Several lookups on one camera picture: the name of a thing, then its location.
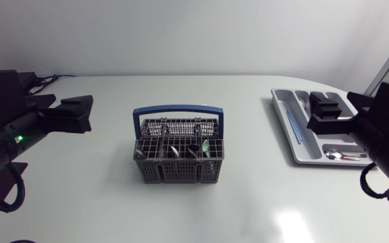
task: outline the gray cutlery tray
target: gray cutlery tray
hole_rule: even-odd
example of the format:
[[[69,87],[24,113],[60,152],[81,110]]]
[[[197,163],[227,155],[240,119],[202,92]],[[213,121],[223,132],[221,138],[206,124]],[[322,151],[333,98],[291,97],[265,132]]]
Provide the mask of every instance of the gray cutlery tray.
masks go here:
[[[361,158],[359,161],[351,160],[332,160],[325,156],[324,151],[340,151],[344,154],[361,154],[364,153],[351,137],[346,134],[316,135],[307,128],[310,119],[310,92],[318,92],[323,96],[332,99],[338,103],[342,113],[340,117],[352,117],[357,111],[352,104],[341,94],[330,91],[318,90],[293,90],[273,88],[272,103],[280,123],[288,138],[292,154],[297,163],[316,164],[316,165],[354,165],[366,166],[372,161],[370,158]],[[305,102],[305,108],[299,103],[299,98]],[[298,144],[294,131],[289,122],[286,110],[292,116],[296,127],[303,141]]]

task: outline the cutlery basket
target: cutlery basket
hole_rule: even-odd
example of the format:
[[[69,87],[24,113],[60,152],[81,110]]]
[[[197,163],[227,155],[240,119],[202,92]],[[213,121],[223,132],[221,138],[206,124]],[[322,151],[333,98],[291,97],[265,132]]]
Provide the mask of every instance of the cutlery basket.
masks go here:
[[[174,111],[215,114],[218,119],[144,119],[140,125],[140,115]],[[218,181],[224,158],[223,109],[201,105],[143,107],[133,111],[133,122],[133,159],[145,183]]]

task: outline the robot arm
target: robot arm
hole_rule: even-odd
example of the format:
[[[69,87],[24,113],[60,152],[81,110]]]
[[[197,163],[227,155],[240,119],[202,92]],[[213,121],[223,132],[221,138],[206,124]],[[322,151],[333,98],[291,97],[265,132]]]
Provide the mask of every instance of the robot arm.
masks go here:
[[[347,98],[358,114],[339,120],[337,103],[316,93],[310,94],[312,116],[307,127],[316,134],[348,134],[374,161],[361,174],[362,189],[369,196],[389,200],[389,189],[378,194],[365,181],[365,175],[376,165],[389,178],[389,83],[382,83],[374,98],[353,92],[348,93]]]

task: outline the green led light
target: green led light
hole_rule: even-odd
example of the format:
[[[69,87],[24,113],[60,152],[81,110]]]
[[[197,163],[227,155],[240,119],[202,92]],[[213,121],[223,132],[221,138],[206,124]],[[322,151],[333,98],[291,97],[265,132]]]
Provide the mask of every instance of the green led light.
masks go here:
[[[16,143],[19,143],[20,141],[22,141],[24,139],[23,136],[19,135],[17,137],[14,138],[14,140],[16,141]]]

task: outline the cutlery tray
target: cutlery tray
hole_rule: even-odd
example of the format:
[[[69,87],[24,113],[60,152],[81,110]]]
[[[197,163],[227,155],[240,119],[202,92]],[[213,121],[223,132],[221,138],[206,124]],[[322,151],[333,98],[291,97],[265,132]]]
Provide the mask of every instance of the cutlery tray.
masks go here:
[[[370,158],[361,158],[359,160],[333,160],[326,157],[324,151],[340,151],[344,154],[356,155],[363,154],[364,151],[347,134],[329,134],[316,135],[307,128],[310,119],[310,92],[317,92],[338,103],[342,110],[340,117],[352,117],[357,111],[352,104],[337,92],[318,91],[318,90],[293,90],[293,89],[271,89],[273,95],[272,103],[280,123],[285,131],[292,154],[297,163],[319,164],[319,165],[355,165],[366,166],[371,163]],[[299,131],[303,141],[299,144],[292,129],[292,125],[286,114],[289,112],[294,120],[295,126]]]
[[[139,115],[170,111],[212,113],[219,119],[144,119],[140,125]],[[218,181],[224,159],[221,108],[200,105],[143,107],[133,111],[133,120],[136,132],[133,159],[145,183]],[[193,144],[199,150],[191,153],[188,146]]]

